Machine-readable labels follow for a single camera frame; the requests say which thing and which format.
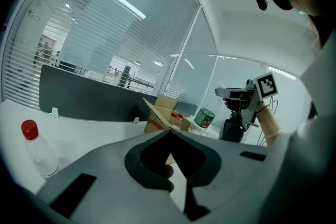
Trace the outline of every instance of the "red cap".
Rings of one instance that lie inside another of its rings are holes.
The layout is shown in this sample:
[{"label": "red cap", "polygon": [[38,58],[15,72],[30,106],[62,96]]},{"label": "red cap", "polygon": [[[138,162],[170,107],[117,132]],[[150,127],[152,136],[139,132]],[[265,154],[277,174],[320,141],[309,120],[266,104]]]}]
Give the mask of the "red cap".
[{"label": "red cap", "polygon": [[38,136],[38,128],[33,120],[26,120],[21,125],[22,133],[27,140],[34,140]]}]

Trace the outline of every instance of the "small bottle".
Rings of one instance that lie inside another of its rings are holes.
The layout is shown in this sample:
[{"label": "small bottle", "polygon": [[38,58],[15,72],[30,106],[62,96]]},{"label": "small bottle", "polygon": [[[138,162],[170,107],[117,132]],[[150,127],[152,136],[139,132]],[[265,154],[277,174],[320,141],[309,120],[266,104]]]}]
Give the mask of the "small bottle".
[{"label": "small bottle", "polygon": [[174,111],[172,111],[172,113],[170,114],[168,118],[168,121],[170,124],[174,125],[176,116],[177,114]]},{"label": "small bottle", "polygon": [[55,175],[60,170],[58,161],[53,149],[38,133],[36,122],[33,120],[24,121],[21,130],[26,139],[28,154],[38,173],[45,179]]},{"label": "small bottle", "polygon": [[177,126],[180,128],[180,130],[182,129],[182,119],[183,119],[183,115],[179,114],[177,117],[177,120],[178,120]]}]

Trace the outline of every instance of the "ceiling light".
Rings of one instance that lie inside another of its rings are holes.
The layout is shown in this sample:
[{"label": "ceiling light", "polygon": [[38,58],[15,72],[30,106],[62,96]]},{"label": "ceiling light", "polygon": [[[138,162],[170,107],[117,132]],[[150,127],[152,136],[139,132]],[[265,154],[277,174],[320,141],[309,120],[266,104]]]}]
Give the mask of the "ceiling light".
[{"label": "ceiling light", "polygon": [[131,11],[133,11],[135,14],[137,14],[141,19],[145,19],[146,16],[139,11],[136,7],[134,7],[131,3],[129,3],[126,0],[118,0],[121,4],[125,5],[127,8],[129,8]]},{"label": "ceiling light", "polygon": [[227,57],[227,56],[223,56],[223,58],[229,58],[229,59],[239,60],[238,58]]},{"label": "ceiling light", "polygon": [[113,2],[117,3],[120,7],[126,9],[129,13],[133,14],[139,20],[142,20],[139,16],[137,16],[135,13],[132,13],[128,8],[124,7],[123,5],[121,5],[120,3],[118,3],[117,1],[113,0]]},{"label": "ceiling light", "polygon": [[184,59],[184,61],[192,68],[192,69],[195,69],[194,66],[189,62],[188,59]]},{"label": "ceiling light", "polygon": [[274,72],[276,72],[276,73],[279,73],[279,74],[281,74],[281,75],[283,75],[283,76],[285,76],[285,77],[287,77],[287,78],[289,78],[289,79],[291,79],[291,80],[296,80],[296,77],[294,77],[293,75],[288,74],[288,73],[286,73],[286,72],[283,72],[283,71],[281,71],[281,70],[279,70],[279,69],[276,69],[276,68],[274,68],[274,67],[268,67],[268,70],[271,70],[271,71],[274,71]]}]

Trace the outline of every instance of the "white desk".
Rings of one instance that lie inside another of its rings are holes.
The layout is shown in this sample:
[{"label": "white desk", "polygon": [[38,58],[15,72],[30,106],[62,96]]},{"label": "white desk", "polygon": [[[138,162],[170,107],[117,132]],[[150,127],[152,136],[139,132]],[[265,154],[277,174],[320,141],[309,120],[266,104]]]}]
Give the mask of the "white desk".
[{"label": "white desk", "polygon": [[62,168],[89,151],[109,143],[144,133],[145,122],[97,122],[52,115],[6,100],[0,104],[0,149],[13,180],[37,193],[45,180],[36,172],[29,158],[21,124],[34,120],[40,134],[54,149]]}]

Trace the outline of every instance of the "white wall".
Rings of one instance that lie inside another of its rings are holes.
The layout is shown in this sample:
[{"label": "white wall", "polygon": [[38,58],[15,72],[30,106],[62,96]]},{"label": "white wall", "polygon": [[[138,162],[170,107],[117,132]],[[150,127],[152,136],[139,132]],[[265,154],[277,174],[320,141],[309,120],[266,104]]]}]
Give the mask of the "white wall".
[{"label": "white wall", "polygon": [[200,0],[218,53],[267,62],[300,75],[314,60],[316,37],[304,16],[272,0],[261,11],[255,0]]},{"label": "white wall", "polygon": [[69,23],[66,25],[64,21],[50,17],[49,22],[43,30],[43,34],[56,41],[53,47],[54,51],[61,51],[63,43],[70,31],[70,27],[71,25]]}]

